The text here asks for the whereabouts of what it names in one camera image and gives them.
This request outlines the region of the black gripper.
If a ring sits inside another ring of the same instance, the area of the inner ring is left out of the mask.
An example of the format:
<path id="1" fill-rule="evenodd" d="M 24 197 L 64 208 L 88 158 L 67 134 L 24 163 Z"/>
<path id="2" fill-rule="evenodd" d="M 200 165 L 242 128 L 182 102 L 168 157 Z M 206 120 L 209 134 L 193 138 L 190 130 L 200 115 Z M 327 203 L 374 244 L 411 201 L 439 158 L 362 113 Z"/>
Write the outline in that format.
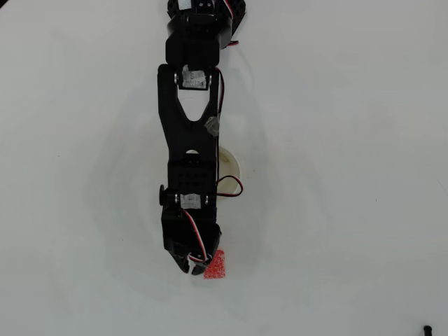
<path id="1" fill-rule="evenodd" d="M 189 273 L 188 256 L 192 256 L 191 274 L 199 276 L 205 273 L 221 238 L 216 208 L 185 210 L 179 206 L 166 206 L 162 210 L 161 221 L 164 248 L 180 270 Z"/>

